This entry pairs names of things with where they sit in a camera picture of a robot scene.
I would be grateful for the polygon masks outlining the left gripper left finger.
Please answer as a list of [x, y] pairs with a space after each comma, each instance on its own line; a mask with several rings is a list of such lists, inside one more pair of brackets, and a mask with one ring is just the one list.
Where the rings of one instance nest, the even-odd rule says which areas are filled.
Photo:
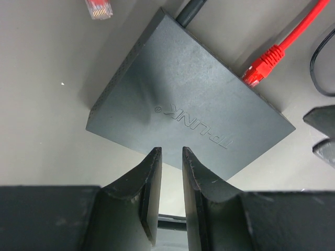
[[100, 186], [2, 186], [1, 250], [150, 250], [162, 150]]

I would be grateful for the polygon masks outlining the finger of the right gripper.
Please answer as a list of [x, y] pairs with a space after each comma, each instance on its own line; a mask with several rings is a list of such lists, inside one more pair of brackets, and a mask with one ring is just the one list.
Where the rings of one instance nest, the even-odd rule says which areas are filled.
[[312, 148], [312, 152], [321, 160], [334, 168], [335, 149], [334, 139], [325, 139], [317, 143]]
[[303, 121], [306, 124], [329, 138], [334, 138], [334, 120], [334, 105], [315, 107], [303, 116]]

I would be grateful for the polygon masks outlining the black network switch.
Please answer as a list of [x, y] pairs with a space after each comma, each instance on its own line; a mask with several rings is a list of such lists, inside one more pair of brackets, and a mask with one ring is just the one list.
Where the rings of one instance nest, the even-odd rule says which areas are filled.
[[227, 180], [294, 131], [164, 9], [159, 9], [92, 107], [87, 131], [136, 152], [182, 149]]

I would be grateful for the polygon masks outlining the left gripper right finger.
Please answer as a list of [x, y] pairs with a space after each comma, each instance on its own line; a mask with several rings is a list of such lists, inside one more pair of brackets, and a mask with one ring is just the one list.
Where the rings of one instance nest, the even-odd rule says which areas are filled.
[[190, 250], [334, 250], [334, 192], [242, 191], [183, 148]]

